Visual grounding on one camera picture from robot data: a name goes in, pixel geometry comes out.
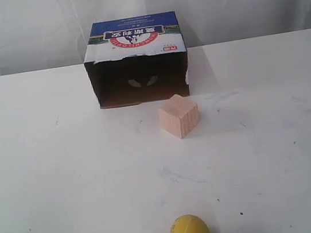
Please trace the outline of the blue white cardboard box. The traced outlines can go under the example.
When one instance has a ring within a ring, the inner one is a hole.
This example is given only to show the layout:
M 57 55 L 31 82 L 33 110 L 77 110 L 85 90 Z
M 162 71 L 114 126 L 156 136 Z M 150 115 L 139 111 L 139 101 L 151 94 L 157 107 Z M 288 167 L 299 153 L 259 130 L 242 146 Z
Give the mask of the blue white cardboard box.
M 188 96 L 188 51 L 173 11 L 92 24 L 84 67 L 102 109 Z

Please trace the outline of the light wooden cube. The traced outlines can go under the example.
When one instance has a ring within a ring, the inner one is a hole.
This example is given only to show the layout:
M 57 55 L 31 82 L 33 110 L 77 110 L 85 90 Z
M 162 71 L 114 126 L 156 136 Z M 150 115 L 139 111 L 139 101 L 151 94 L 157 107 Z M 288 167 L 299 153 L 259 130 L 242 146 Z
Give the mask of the light wooden cube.
M 173 95 L 159 109 L 161 127 L 183 139 L 199 122 L 199 108 L 195 101 Z

